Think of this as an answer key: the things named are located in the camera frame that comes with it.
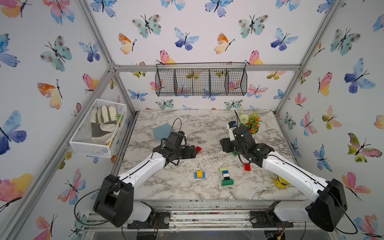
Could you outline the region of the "yellow small lego brick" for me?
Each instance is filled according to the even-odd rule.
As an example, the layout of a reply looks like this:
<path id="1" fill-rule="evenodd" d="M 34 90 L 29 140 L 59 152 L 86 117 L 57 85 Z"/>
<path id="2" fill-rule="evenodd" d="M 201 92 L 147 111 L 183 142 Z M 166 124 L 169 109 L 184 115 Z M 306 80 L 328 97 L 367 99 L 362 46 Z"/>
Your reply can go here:
<path id="1" fill-rule="evenodd" d="M 197 178 L 203 178 L 204 172 L 203 171 L 197 171 Z"/>

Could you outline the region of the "blue long lego brick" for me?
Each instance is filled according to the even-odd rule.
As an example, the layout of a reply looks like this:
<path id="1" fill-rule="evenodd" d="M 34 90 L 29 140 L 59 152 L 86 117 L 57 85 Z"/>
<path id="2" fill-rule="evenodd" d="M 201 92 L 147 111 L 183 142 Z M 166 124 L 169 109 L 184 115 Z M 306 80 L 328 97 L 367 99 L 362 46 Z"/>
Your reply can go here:
<path id="1" fill-rule="evenodd" d="M 206 179 L 206 174 L 203 171 L 196 171 L 194 172 L 194 179 L 195 180 L 204 180 Z"/>

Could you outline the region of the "green long lego brick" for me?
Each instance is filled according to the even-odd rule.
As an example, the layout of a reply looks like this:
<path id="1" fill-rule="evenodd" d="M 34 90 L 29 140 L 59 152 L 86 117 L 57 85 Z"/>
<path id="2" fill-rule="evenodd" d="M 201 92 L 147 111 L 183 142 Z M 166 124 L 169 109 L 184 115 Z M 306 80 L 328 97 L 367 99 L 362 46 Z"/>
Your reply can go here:
<path id="1" fill-rule="evenodd" d="M 229 180 L 222 180 L 222 186 L 231 186 L 234 184 L 234 180 L 229 179 Z"/>

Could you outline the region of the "lime green lego brick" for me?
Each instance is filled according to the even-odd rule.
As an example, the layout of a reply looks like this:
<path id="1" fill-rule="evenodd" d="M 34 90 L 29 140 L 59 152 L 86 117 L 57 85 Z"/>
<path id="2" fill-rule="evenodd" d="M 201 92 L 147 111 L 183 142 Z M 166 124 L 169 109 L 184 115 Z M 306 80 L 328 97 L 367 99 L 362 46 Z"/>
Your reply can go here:
<path id="1" fill-rule="evenodd" d="M 220 172 L 222 173 L 223 171 L 228 171 L 228 168 L 226 168 L 226 167 L 220 168 Z"/>

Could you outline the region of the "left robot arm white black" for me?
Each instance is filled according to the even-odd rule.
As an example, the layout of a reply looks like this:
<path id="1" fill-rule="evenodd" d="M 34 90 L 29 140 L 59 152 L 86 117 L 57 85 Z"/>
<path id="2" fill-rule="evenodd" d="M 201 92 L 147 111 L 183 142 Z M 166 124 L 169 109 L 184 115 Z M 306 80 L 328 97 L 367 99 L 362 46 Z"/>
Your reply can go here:
<path id="1" fill-rule="evenodd" d="M 156 211 L 146 203 L 135 201 L 135 190 L 168 164 L 177 166 L 180 160 L 194 159 L 197 154 L 195 146 L 187 145 L 184 132 L 171 132 L 136 167 L 119 176 L 104 178 L 94 212 L 115 227 L 121 227 L 128 221 L 152 227 L 156 222 Z"/>

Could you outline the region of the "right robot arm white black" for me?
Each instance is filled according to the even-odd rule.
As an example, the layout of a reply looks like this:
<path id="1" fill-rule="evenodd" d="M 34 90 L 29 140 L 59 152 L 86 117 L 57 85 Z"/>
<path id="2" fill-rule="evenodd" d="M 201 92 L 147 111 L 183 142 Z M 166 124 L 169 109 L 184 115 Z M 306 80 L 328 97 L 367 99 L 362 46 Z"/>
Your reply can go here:
<path id="1" fill-rule="evenodd" d="M 286 160 L 272 147 L 256 143 L 251 131 L 237 126 L 234 121 L 227 124 L 227 130 L 229 137 L 220 140 L 224 152 L 237 152 L 249 163 L 283 178 L 308 198 L 301 204 L 277 203 L 273 212 L 280 221 L 312 222 L 327 232 L 336 229 L 348 209 L 344 186 L 340 181 L 327 181 Z"/>

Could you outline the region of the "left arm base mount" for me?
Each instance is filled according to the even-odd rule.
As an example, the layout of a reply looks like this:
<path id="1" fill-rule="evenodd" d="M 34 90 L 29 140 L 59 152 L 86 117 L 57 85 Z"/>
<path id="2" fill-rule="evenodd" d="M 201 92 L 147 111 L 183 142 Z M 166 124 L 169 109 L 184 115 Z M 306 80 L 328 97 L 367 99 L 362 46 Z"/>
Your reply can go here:
<path id="1" fill-rule="evenodd" d="M 170 221 L 170 212 L 159 212 L 147 203 L 134 202 L 127 229 L 168 229 Z"/>

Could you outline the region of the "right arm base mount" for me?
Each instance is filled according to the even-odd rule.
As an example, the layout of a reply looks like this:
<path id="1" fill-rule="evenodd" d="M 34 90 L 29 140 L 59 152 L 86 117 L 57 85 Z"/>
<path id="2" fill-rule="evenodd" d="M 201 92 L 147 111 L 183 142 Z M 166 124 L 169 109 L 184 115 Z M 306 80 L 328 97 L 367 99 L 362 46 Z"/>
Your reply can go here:
<path id="1" fill-rule="evenodd" d="M 280 220 L 274 213 L 275 207 L 280 201 L 273 202 L 263 210 L 250 211 L 249 221 L 253 228 L 293 228 L 294 224 Z"/>

